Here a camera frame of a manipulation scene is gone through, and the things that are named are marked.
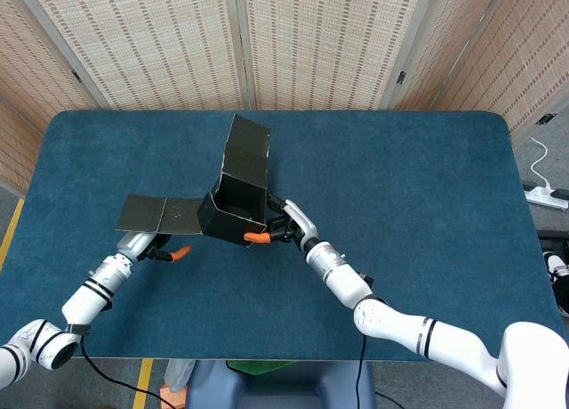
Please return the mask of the woven bamboo screen panel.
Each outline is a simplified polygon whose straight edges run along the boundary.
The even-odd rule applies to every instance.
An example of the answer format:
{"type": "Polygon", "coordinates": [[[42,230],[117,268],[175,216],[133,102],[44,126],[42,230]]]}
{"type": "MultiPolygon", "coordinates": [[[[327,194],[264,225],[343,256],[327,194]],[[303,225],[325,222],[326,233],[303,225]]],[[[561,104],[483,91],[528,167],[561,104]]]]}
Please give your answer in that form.
{"type": "Polygon", "coordinates": [[[569,0],[496,0],[437,97],[502,116],[520,136],[569,95],[569,0]]]}
{"type": "Polygon", "coordinates": [[[80,9],[77,0],[0,0],[0,98],[37,132],[61,111],[111,108],[73,33],[68,6],[80,9]]]}
{"type": "Polygon", "coordinates": [[[233,0],[248,106],[381,110],[431,0],[233,0]]]}
{"type": "Polygon", "coordinates": [[[77,0],[75,37],[109,109],[250,109],[233,0],[77,0]]]}
{"type": "Polygon", "coordinates": [[[0,98],[0,180],[26,194],[43,135],[0,98]]]}
{"type": "Polygon", "coordinates": [[[418,0],[378,109],[434,108],[494,1],[418,0]]]}

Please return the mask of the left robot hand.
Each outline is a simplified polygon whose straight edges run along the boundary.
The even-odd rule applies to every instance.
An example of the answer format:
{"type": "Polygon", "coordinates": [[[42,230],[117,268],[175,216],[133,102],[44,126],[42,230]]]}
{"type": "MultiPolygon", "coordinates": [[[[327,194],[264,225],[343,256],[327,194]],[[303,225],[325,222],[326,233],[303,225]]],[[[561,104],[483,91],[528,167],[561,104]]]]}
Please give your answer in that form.
{"type": "Polygon", "coordinates": [[[192,251],[190,245],[175,252],[163,251],[170,238],[171,235],[128,231],[117,243],[117,251],[132,262],[144,259],[177,262],[192,251]]]}

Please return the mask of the dark cardboard box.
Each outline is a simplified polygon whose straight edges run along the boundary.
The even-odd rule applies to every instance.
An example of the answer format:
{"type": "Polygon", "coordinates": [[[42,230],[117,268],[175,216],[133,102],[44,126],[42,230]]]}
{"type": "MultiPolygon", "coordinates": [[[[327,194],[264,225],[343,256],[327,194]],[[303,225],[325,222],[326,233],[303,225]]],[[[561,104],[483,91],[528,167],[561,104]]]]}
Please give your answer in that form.
{"type": "Polygon", "coordinates": [[[247,233],[265,231],[270,129],[233,115],[220,177],[198,198],[130,194],[116,229],[163,235],[204,235],[249,246],[247,233]]]}

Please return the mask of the white power strip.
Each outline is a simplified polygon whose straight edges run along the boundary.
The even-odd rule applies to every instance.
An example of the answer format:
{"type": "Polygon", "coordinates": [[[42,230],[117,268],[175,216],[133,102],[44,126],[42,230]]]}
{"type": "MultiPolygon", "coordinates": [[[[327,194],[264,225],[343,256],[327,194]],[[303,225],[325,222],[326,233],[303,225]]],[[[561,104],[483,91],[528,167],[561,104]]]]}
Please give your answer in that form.
{"type": "Polygon", "coordinates": [[[524,182],[523,189],[526,201],[531,204],[562,211],[569,209],[569,189],[540,187],[531,182],[524,182]]]}

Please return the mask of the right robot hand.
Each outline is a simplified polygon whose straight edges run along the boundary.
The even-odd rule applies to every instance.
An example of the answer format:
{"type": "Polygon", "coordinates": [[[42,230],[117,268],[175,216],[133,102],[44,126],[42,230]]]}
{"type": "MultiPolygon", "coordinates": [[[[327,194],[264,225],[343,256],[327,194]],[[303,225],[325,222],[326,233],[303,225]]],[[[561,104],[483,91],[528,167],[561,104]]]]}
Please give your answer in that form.
{"type": "Polygon", "coordinates": [[[245,242],[266,245],[293,241],[302,253],[309,252],[320,242],[316,225],[293,201],[268,194],[267,206],[279,216],[267,222],[264,232],[244,233],[245,242]]]}

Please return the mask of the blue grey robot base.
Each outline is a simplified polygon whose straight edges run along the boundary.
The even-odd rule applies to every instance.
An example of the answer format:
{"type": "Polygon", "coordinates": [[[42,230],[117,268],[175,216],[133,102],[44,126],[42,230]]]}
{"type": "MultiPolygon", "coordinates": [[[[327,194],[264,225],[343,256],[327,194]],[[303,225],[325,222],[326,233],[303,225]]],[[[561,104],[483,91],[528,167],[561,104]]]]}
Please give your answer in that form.
{"type": "Polygon", "coordinates": [[[186,409],[376,409],[373,374],[357,361],[301,361],[251,376],[196,363],[186,409]]]}

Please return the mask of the orange foam block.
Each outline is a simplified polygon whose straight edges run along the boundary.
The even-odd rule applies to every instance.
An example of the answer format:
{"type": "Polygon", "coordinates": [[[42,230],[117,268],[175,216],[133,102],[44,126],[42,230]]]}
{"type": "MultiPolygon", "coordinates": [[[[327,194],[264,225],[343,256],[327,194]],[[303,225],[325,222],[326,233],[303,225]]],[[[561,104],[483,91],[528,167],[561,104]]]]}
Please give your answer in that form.
{"type": "Polygon", "coordinates": [[[172,391],[166,384],[160,388],[160,397],[171,404],[174,409],[186,409],[188,386],[179,391],[172,391]]]}

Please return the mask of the yellow floor tape line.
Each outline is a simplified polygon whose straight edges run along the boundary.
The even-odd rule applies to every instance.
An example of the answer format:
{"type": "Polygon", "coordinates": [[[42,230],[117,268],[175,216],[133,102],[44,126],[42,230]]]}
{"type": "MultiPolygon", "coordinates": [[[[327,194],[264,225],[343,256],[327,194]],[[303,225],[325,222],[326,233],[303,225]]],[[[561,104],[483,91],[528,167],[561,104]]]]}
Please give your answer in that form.
{"type": "Polygon", "coordinates": [[[141,360],[139,377],[136,385],[137,390],[135,391],[132,409],[145,409],[152,366],[152,358],[143,358],[141,360]]]}
{"type": "Polygon", "coordinates": [[[7,257],[9,250],[10,250],[12,239],[13,239],[15,230],[18,226],[18,222],[19,222],[20,215],[21,215],[24,204],[25,204],[25,200],[23,198],[20,198],[18,200],[15,208],[14,208],[12,217],[11,217],[10,222],[8,224],[7,230],[5,231],[5,234],[4,234],[4,239],[2,241],[2,244],[0,245],[0,273],[3,270],[5,259],[7,257]]]}

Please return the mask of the black chair base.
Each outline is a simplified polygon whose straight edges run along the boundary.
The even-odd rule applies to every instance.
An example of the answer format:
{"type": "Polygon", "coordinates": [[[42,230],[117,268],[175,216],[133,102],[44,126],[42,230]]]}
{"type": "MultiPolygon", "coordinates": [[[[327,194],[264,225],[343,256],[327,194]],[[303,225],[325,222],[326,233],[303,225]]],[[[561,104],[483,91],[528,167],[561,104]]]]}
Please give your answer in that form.
{"type": "Polygon", "coordinates": [[[569,231],[538,230],[537,236],[544,252],[569,253],[569,231]]]}

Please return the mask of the black and white sneaker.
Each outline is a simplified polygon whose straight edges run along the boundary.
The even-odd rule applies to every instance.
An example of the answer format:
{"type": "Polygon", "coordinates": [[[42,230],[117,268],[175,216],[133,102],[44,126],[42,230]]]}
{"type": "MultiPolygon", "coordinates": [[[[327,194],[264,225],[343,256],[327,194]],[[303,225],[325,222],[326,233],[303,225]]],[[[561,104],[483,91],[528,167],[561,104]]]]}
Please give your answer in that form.
{"type": "Polygon", "coordinates": [[[569,266],[552,251],[544,252],[543,258],[557,306],[561,315],[569,318],[569,266]]]}

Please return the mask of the green cloth piece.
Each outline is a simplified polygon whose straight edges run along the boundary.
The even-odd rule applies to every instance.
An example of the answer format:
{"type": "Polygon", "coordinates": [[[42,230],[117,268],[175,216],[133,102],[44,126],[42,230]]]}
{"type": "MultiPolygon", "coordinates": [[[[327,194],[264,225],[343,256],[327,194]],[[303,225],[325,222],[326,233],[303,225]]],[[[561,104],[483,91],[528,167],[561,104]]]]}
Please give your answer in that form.
{"type": "Polygon", "coordinates": [[[294,361],[273,361],[273,360],[228,360],[226,366],[228,369],[237,373],[251,376],[259,376],[266,373],[273,373],[283,369],[289,365],[293,365],[294,361]]]}

